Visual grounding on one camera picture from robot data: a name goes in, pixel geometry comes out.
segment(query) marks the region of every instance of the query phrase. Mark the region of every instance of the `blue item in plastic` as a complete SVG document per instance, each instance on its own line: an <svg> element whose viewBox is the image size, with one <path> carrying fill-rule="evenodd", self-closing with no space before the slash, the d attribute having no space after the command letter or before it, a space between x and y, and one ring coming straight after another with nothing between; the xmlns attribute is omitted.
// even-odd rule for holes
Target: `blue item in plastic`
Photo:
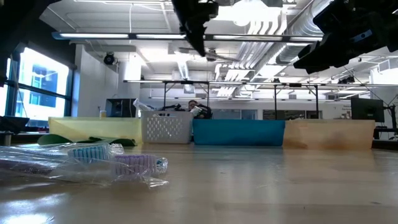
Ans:
<svg viewBox="0 0 398 224"><path fill-rule="evenodd" d="M109 160L109 150L102 145L72 149L68 151L68 155L83 163L92 163L98 160Z"/></svg>
<svg viewBox="0 0 398 224"><path fill-rule="evenodd" d="M197 145L281 146L285 121L195 119L193 138Z"/></svg>

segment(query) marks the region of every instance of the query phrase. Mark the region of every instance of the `blue bin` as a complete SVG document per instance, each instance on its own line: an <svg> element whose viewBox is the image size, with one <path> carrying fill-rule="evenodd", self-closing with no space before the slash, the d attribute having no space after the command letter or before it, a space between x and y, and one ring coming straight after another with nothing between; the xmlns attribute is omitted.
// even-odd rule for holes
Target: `blue bin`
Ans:
<svg viewBox="0 0 398 224"><path fill-rule="evenodd" d="M197 145L281 146L285 121L195 119L193 138Z"/></svg>

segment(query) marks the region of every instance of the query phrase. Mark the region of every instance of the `black monitor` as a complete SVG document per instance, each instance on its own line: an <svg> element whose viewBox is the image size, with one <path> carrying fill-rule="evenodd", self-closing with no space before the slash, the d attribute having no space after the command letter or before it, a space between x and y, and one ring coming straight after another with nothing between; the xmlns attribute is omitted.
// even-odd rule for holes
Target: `black monitor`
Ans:
<svg viewBox="0 0 398 224"><path fill-rule="evenodd" d="M107 99L106 115L111 118L135 118L136 107L133 105L136 99Z"/></svg>
<svg viewBox="0 0 398 224"><path fill-rule="evenodd" d="M0 131L10 131L18 134L24 131L29 118L18 118L14 116L0 116Z"/></svg>
<svg viewBox="0 0 398 224"><path fill-rule="evenodd" d="M384 107L382 100L351 98L352 119L370 119L384 122Z"/></svg>

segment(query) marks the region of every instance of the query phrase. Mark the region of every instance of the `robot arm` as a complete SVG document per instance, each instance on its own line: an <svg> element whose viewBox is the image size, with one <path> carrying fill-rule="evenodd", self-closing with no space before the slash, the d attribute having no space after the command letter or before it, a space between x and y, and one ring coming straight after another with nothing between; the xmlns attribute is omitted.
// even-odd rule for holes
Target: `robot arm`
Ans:
<svg viewBox="0 0 398 224"><path fill-rule="evenodd" d="M214 1L172 0L174 11L180 21L180 33L185 35L188 43L204 57L205 44L203 35L204 23L218 15L218 3Z"/></svg>
<svg viewBox="0 0 398 224"><path fill-rule="evenodd" d="M398 0L334 0L313 19L322 41L306 46L294 67L320 72L381 47L398 50L397 9Z"/></svg>

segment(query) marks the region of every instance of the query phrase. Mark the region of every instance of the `person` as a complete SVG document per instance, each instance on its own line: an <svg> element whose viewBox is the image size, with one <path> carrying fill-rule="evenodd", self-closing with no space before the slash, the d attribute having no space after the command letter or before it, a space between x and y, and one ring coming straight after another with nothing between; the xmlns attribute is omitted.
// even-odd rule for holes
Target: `person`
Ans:
<svg viewBox="0 0 398 224"><path fill-rule="evenodd" d="M210 107L200 104L195 100L191 100L188 102L189 111L194 109L194 107L196 106L199 107L201 111L198 113L198 115L194 117L195 119L211 119L213 117L213 113L211 112Z"/></svg>

